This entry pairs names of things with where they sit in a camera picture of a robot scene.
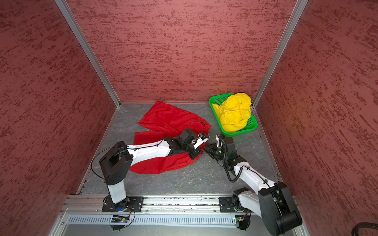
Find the red shorts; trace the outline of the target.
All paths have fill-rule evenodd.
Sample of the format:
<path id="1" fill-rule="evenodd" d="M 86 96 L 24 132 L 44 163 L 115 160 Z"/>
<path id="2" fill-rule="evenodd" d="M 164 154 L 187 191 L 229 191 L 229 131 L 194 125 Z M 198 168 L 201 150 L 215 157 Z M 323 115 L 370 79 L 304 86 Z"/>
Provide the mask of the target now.
<path id="1" fill-rule="evenodd" d="M 205 133 L 208 135 L 211 128 L 210 124 L 198 115 L 159 101 L 146 113 L 138 125 L 148 129 L 148 131 L 134 134 L 135 145 L 177 137 L 186 128 L 193 130 L 196 134 Z M 183 153 L 142 161 L 132 165 L 130 170 L 137 174 L 157 175 L 185 168 L 197 160 L 197 157 L 192 160 L 188 154 Z"/>

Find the yellow shorts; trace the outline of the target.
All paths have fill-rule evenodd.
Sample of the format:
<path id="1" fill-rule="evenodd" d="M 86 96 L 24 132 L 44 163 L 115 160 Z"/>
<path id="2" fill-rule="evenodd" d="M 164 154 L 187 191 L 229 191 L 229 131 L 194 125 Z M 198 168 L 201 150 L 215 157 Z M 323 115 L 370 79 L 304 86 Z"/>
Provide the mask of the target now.
<path id="1" fill-rule="evenodd" d="M 235 133 L 248 124 L 251 118 L 251 98 L 245 93 L 237 93 L 229 96 L 221 105 L 212 103 L 216 117 L 223 131 Z"/>

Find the green plastic basket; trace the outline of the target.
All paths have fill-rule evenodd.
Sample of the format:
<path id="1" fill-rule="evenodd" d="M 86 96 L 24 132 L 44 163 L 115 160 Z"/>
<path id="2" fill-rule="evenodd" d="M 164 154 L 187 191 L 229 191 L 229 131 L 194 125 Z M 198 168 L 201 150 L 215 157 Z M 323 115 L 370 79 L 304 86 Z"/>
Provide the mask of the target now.
<path id="1" fill-rule="evenodd" d="M 211 98 L 209 99 L 209 105 L 210 105 L 210 108 L 212 109 L 212 111 L 213 111 L 213 113 L 214 113 L 214 116 L 215 116 L 215 118 L 216 118 L 216 120 L 217 120 L 217 122 L 218 122 L 218 125 L 219 125 L 219 127 L 220 127 L 222 133 L 223 133 L 224 135 L 226 135 L 227 137 L 233 137 L 233 136 L 241 135 L 241 134 L 245 134 L 245 133 L 248 133 L 248 132 L 250 132 L 250 131 L 253 131 L 253 130 L 257 129 L 257 127 L 258 127 L 258 122 L 256 121 L 255 117 L 252 115 L 252 108 L 251 108 L 251 106 L 250 106 L 250 108 L 251 108 L 251 118 L 248 120 L 248 124 L 247 124 L 247 126 L 246 126 L 245 128 L 243 128 L 243 129 L 241 129 L 241 130 L 239 130 L 239 131 L 237 131 L 237 132 L 235 132 L 235 133 L 227 133 L 227 132 L 225 132 L 225 131 L 222 130 L 222 128 L 221 128 L 221 124 L 220 124 L 218 118 L 216 117 L 215 111 L 214 111 L 214 109 L 212 108 L 211 105 L 212 105 L 212 103 L 215 103 L 215 104 L 221 105 L 222 102 L 223 102 L 224 100 L 226 100 L 226 99 L 227 99 L 229 96 L 231 96 L 231 95 L 234 95 L 234 93 L 227 93 L 227 94 L 222 94 L 222 95 L 216 95 L 216 96 L 213 96 L 213 97 L 211 97 Z"/>

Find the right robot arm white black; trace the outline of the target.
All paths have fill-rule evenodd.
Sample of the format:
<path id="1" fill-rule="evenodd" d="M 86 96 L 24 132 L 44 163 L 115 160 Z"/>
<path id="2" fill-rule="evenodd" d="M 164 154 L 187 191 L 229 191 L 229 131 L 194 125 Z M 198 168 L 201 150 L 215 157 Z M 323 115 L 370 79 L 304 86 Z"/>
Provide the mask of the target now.
<path id="1" fill-rule="evenodd" d="M 231 183 L 242 180 L 247 184 L 246 188 L 237 189 L 232 194 L 231 205 L 236 211 L 247 209 L 260 216 L 273 236 L 283 235 L 303 224 L 286 184 L 271 181 L 255 170 L 237 153 L 231 137 L 217 135 L 216 140 L 216 143 L 204 147 L 206 153 L 212 159 L 222 162 Z"/>

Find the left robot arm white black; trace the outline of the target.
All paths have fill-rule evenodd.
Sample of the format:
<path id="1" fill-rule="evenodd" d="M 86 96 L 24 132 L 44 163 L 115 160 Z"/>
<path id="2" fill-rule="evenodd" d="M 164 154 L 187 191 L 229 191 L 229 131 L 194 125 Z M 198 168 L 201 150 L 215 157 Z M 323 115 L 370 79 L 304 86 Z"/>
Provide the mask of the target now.
<path id="1" fill-rule="evenodd" d="M 112 203 L 124 203 L 127 199 L 124 180 L 131 166 L 150 159 L 187 154 L 191 160 L 202 154 L 201 146 L 208 141 L 205 133 L 196 134 L 185 129 L 176 138 L 164 138 L 158 142 L 143 145 L 126 145 L 118 142 L 106 148 L 107 153 L 99 160 L 103 179 L 107 185 Z"/>

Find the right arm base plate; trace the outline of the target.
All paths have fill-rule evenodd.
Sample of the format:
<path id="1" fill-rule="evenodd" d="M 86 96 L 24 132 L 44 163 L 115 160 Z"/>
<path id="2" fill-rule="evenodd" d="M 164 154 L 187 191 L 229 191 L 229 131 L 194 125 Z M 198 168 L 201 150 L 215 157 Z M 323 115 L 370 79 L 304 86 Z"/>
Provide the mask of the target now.
<path id="1" fill-rule="evenodd" d="M 236 212 L 232 197 L 219 197 L 218 200 L 219 200 L 219 207 L 220 207 L 221 213 Z"/>

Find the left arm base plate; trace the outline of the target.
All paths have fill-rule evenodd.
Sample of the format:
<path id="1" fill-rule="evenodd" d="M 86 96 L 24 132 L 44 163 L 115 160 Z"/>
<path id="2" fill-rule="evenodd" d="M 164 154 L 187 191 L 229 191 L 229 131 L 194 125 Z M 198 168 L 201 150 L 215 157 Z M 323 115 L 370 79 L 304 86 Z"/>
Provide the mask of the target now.
<path id="1" fill-rule="evenodd" d="M 144 197 L 126 197 L 119 203 L 113 203 L 110 195 L 103 200 L 102 212 L 141 212 Z"/>

